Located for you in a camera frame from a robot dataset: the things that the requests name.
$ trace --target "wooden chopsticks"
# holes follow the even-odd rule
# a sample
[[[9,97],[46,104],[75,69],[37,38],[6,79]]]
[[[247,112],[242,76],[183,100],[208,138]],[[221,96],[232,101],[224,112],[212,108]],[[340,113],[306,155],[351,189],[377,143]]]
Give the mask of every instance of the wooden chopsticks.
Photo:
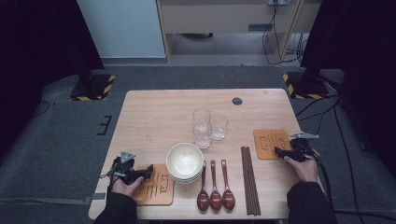
[[[254,179],[249,147],[241,147],[242,164],[244,170],[245,197],[248,215],[261,215],[259,196],[257,194],[256,180]]]

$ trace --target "brown spoon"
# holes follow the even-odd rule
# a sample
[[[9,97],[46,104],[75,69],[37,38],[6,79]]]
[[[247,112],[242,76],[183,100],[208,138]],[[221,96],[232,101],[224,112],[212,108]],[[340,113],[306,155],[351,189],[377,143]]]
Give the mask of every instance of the brown spoon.
[[[209,195],[207,195],[205,191],[205,173],[206,173],[206,161],[204,161],[203,167],[202,167],[202,189],[201,192],[199,192],[198,197],[197,197],[197,206],[199,210],[201,211],[206,211],[206,209],[209,207]]]
[[[225,208],[229,210],[233,210],[235,207],[235,197],[230,191],[230,187],[228,187],[228,177],[227,177],[227,164],[225,160],[221,161],[221,168],[223,170],[224,182],[225,182],[225,191],[222,197],[222,203]]]
[[[221,195],[218,192],[218,188],[216,187],[216,163],[215,161],[210,162],[210,167],[212,169],[212,179],[213,179],[213,192],[210,195],[210,206],[213,210],[219,211],[222,203],[221,203]]]

